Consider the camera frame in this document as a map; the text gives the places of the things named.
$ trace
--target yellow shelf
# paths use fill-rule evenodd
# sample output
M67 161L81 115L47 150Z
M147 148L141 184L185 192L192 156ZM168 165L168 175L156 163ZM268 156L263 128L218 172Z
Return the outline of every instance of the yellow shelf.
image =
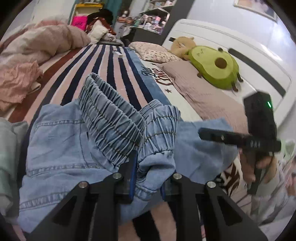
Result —
M77 7L97 7L97 8L102 8L104 5L101 3L94 4L94 3L78 3L76 4Z

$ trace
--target silver bolt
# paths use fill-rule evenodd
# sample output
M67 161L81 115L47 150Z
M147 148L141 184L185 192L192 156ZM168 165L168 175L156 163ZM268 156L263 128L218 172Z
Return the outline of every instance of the silver bolt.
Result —
M78 184L78 186L79 186L80 188L86 188L86 187L87 187L87 185L88 185L88 183L87 183L87 182L85 182L85 181L83 181L83 182L80 182L80 183Z
M121 178L121 174L119 172L116 172L116 173L113 174L113 178L114 179L119 179L119 178Z
M216 183L210 181L210 182L207 183L207 186L208 186L209 188L214 188L214 187L216 187Z
M179 180L179 179L182 178L182 175L181 175L180 173L175 173L175 174L173 175L173 177L174 177L176 180Z

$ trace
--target hot pink bag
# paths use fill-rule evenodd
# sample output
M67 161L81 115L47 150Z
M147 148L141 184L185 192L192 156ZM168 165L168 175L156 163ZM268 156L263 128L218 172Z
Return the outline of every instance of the hot pink bag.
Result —
M75 16L73 17L71 25L85 31L86 23L87 23L87 16Z

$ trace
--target framed photo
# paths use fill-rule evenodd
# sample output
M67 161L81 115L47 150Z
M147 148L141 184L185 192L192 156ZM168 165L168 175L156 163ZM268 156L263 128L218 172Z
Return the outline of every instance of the framed photo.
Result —
M262 0L235 0L234 6L258 13L273 21L277 20L275 11Z

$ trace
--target stuffed animal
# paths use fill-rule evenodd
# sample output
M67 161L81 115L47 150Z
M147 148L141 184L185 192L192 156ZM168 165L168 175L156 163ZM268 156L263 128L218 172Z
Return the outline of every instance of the stuffed animal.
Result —
M236 81L243 82L236 60L222 48L218 50L207 46L196 46L189 52L191 63L198 69L198 77L204 77L213 86L220 89L233 89Z
M179 58L189 60L189 51L196 47L194 38L178 37L172 44L170 52Z

